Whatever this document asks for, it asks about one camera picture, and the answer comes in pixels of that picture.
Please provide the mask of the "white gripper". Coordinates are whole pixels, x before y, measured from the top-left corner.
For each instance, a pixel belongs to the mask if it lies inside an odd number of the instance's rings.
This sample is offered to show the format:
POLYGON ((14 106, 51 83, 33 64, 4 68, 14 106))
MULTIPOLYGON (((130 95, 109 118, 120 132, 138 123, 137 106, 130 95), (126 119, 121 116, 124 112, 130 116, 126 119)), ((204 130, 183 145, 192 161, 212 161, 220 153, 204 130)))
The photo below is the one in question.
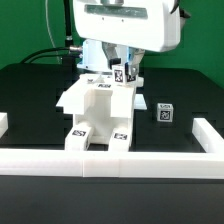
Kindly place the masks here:
POLYGON ((180 42, 178 0, 122 0, 121 5, 105 5, 102 0, 73 0, 73 9, 79 36, 103 42, 109 68, 121 63, 116 44, 130 47, 131 77, 139 73, 143 49, 164 52, 180 42))

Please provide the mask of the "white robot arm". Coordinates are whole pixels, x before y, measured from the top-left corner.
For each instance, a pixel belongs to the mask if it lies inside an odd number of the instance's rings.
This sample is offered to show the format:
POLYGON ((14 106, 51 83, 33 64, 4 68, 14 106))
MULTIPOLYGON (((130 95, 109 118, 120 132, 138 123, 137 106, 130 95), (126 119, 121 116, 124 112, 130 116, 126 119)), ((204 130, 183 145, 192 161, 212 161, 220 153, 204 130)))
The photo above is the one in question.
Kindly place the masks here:
POLYGON ((109 73, 113 63, 136 73, 146 50, 176 48, 180 0, 73 0, 77 33, 84 39, 82 69, 109 73))

